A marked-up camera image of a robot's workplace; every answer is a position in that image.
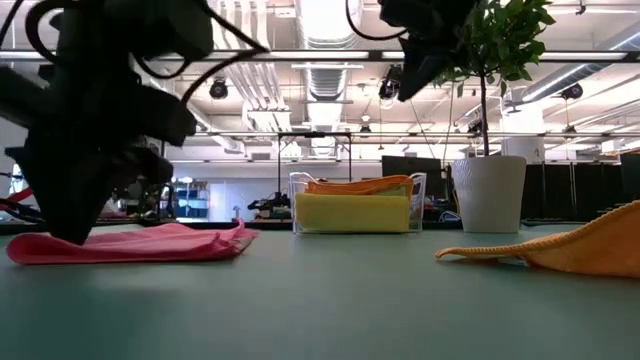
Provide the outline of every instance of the clear plastic container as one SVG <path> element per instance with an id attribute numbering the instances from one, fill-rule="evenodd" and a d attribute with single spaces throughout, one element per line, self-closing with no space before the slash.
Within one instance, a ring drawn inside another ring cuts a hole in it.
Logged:
<path id="1" fill-rule="evenodd" d="M 416 173 L 410 178 L 413 180 L 410 194 L 392 189 L 374 195 L 319 195 L 310 194 L 308 189 L 310 184 L 322 186 L 322 183 L 308 173 L 290 173 L 293 231 L 296 234 L 422 231 L 427 174 Z"/>

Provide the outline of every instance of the table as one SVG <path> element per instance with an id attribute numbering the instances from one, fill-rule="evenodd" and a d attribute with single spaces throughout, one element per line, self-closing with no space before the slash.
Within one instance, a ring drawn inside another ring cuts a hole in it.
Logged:
<path id="1" fill-rule="evenodd" d="M 640 358 L 640 281 L 433 258 L 570 228 L 263 232 L 200 264 L 19 267 L 3 250 L 0 359 Z"/>

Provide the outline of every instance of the red object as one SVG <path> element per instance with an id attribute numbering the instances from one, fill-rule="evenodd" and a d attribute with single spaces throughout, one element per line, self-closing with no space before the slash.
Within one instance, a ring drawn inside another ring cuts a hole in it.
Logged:
<path id="1" fill-rule="evenodd" d="M 240 255 L 258 236 L 240 223 L 231 230 L 193 230 L 166 224 L 91 235 L 78 246 L 48 234 L 21 234 L 7 246 L 18 264 L 86 264 L 143 261 L 212 261 Z"/>
<path id="2" fill-rule="evenodd" d="M 31 190 L 31 188 L 26 188 L 20 192 L 17 192 L 15 194 L 11 194 L 7 200 L 9 201 L 13 201 L 13 202 L 20 202 L 26 198 L 28 198 L 29 196 L 33 195 L 33 190 Z M 0 205 L 0 211 L 3 211 L 7 209 L 7 206 L 5 205 Z"/>

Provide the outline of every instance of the orange cloth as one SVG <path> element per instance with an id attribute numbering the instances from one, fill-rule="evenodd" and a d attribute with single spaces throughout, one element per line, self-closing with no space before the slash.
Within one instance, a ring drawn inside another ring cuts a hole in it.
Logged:
<path id="1" fill-rule="evenodd" d="M 640 278 L 640 201 L 566 233 L 496 247 L 450 248 L 436 253 L 468 258 L 517 257 L 559 271 Z"/>
<path id="2" fill-rule="evenodd" d="M 394 175 L 350 183 L 310 181 L 305 192 L 316 195 L 374 195 L 394 188 L 403 188 L 407 198 L 411 199 L 413 180 L 406 175 Z"/>

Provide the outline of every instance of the potted plant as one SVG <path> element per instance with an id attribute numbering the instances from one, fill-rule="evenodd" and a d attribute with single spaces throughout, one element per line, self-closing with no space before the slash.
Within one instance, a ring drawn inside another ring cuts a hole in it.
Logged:
<path id="1" fill-rule="evenodd" d="M 517 156 L 488 156 L 487 85 L 497 84 L 501 96 L 507 83 L 531 80 L 528 64 L 538 64 L 546 50 L 536 37 L 555 20 L 546 0 L 483 0 L 458 29 L 461 45 L 434 84 L 455 82 L 458 96 L 464 81 L 480 79 L 484 157 L 456 161 L 453 179 L 465 231 L 517 232 L 526 160 Z"/>

